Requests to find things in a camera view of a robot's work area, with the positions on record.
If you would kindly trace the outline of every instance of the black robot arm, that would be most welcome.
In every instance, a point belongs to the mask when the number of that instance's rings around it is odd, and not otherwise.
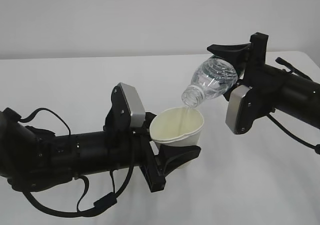
[[[289,71],[267,65],[267,42],[268,35],[257,32],[247,44],[207,48],[233,65],[240,78],[224,94],[229,101],[225,122],[234,134],[244,134],[256,119],[267,116],[289,136],[320,153],[320,145],[302,141],[270,115],[278,109],[320,129],[320,84],[280,57],[276,62]]]
[[[21,125],[42,110],[50,111],[46,108],[37,109],[25,119],[6,108],[0,112],[0,175],[44,213],[66,218],[93,217],[117,202],[134,166],[140,167],[150,191],[157,192],[164,189],[169,173],[199,156],[201,149],[195,145],[161,145],[159,153],[154,154],[149,126],[156,115],[145,112],[134,87],[119,83],[112,91],[111,102],[102,131],[71,134],[69,130],[69,135],[64,136]],[[55,211],[42,206],[31,195],[73,178],[83,179],[88,189],[85,175],[123,168],[129,170],[118,191],[110,192],[86,211]]]

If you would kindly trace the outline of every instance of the wire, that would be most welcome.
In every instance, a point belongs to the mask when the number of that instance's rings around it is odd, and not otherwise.
[[[76,211],[77,211],[77,212],[81,212],[81,211],[79,210],[79,204],[80,204],[81,200],[85,197],[85,195],[87,194],[87,192],[88,192],[88,190],[89,190],[89,179],[88,179],[86,176],[83,176],[83,175],[80,175],[78,178],[79,178],[79,179],[82,179],[83,182],[84,182],[84,191],[83,191],[80,199],[79,199],[78,202],[76,203]]]
[[[69,126],[66,124],[66,122],[58,114],[56,114],[54,111],[52,111],[48,108],[45,108],[45,107],[40,107],[40,108],[34,110],[28,117],[26,117],[24,119],[20,119],[19,122],[23,123],[23,124],[29,123],[30,121],[32,121],[36,117],[37,113],[40,111],[47,111],[47,112],[52,113],[54,116],[56,116],[66,126],[66,128],[68,129],[68,132],[69,132],[69,136],[71,136],[71,130],[70,130]]]
[[[292,139],[296,140],[297,142],[301,143],[302,145],[305,145],[306,147],[310,149],[316,149],[316,146],[302,140],[301,138],[297,137],[296,135],[292,134],[289,130],[287,130],[283,125],[281,125],[280,122],[278,122],[273,116],[270,114],[266,115],[275,125],[277,125],[285,134],[287,134]]]
[[[115,185],[115,178],[114,178],[114,171],[115,170],[110,170],[109,174],[112,180],[112,188],[113,188],[113,193],[116,193],[116,185]]]
[[[134,140],[132,135],[129,135],[130,139],[131,139],[131,161],[130,161],[130,167],[128,170],[128,173],[126,174],[126,177],[124,179],[123,184],[121,185],[121,187],[119,188],[119,190],[115,193],[115,196],[118,198],[123,191],[126,189],[126,187],[129,184],[129,181],[131,179],[132,173],[134,171],[134,166],[135,166],[135,149],[134,149]]]

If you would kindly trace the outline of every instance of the paper cup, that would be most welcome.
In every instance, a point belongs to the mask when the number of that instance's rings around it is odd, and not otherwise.
[[[161,144],[175,147],[197,145],[204,117],[193,108],[189,108],[184,117],[186,111],[186,107],[170,108],[153,119],[149,128],[150,136],[158,149]]]

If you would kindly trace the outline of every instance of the white table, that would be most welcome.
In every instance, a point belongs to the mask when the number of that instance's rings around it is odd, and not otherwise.
[[[118,82],[135,86],[147,111],[182,105],[181,93],[198,65],[210,55],[0,60],[0,109],[23,117],[38,107],[58,113],[72,133],[100,131]],[[267,63],[281,56],[320,82],[320,70],[304,53],[269,52]],[[33,208],[0,179],[0,223],[68,225],[318,225],[320,156],[295,142],[267,118],[256,120],[244,135],[225,124],[227,102],[221,96],[203,103],[205,117],[198,159],[167,177],[164,191],[150,193],[139,168],[118,204],[95,218],[57,218]],[[275,117],[294,134],[320,143],[317,129],[286,114]],[[31,123],[66,134],[55,117],[41,112]],[[116,185],[127,171],[115,173]],[[109,173],[89,176],[90,189],[80,208],[111,191]],[[72,181],[35,196],[46,206],[75,211],[83,182]]]

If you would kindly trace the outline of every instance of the plastic water bottle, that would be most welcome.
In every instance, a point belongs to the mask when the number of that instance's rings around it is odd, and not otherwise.
[[[213,55],[195,70],[191,83],[182,93],[181,99],[189,108],[195,108],[205,100],[224,94],[237,80],[238,75],[234,67]]]

